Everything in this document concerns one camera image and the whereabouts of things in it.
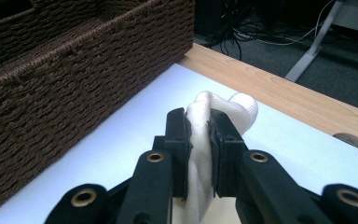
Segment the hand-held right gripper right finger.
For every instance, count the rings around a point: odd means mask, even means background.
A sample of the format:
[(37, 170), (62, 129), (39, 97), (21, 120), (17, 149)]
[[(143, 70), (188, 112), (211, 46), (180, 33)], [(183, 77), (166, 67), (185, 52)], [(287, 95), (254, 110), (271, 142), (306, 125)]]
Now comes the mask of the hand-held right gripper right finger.
[(238, 163), (247, 149), (228, 115), (212, 109), (208, 121), (213, 161), (213, 195), (236, 197), (238, 194)]

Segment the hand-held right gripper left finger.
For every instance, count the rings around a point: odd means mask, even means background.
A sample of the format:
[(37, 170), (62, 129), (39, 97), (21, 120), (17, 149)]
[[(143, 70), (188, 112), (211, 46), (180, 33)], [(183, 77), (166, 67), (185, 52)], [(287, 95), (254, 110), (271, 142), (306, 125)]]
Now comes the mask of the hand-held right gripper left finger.
[(160, 150), (172, 157), (172, 196), (187, 199), (188, 162), (191, 154), (191, 124), (185, 110), (180, 107), (170, 111), (166, 118), (165, 134), (156, 136), (153, 150)]

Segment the cream sweatshirt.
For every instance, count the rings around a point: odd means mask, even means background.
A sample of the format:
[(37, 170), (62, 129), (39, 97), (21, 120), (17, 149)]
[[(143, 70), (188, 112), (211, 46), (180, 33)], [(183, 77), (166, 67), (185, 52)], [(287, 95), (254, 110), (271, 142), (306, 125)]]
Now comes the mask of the cream sweatshirt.
[(208, 127), (212, 109), (226, 113), (240, 134), (252, 127), (258, 113), (256, 100), (240, 92), (225, 100), (203, 91), (187, 107), (193, 145), (188, 162), (188, 195), (186, 200), (172, 200), (172, 224), (199, 224), (213, 199), (213, 159)]

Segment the brown woven basket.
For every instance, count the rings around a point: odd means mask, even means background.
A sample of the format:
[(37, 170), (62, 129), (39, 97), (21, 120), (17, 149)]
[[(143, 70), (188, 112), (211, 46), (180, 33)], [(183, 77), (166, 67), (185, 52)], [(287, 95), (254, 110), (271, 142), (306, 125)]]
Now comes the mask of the brown woven basket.
[(193, 45), (195, 0), (0, 0), (0, 206)]

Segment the white table sheet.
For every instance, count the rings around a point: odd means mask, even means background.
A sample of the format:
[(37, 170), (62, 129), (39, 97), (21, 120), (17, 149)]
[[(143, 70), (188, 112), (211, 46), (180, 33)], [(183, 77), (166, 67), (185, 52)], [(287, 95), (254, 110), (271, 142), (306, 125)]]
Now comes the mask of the white table sheet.
[[(111, 189), (129, 178), (166, 116), (193, 103), (202, 91), (224, 99), (234, 90), (175, 64), (135, 95), (61, 159), (0, 207), (0, 224), (44, 224), (64, 193), (91, 183)], [(300, 186), (320, 193), (341, 183), (358, 188), (358, 148), (263, 103), (243, 135), (250, 149), (271, 154)]]

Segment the wooden table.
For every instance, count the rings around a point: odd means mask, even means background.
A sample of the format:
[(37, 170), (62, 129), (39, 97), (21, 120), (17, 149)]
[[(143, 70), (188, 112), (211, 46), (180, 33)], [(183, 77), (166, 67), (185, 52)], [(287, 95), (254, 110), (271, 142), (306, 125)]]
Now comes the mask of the wooden table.
[(198, 44), (178, 63), (235, 91), (248, 93), (259, 102), (324, 133), (348, 133), (358, 137), (357, 107)]

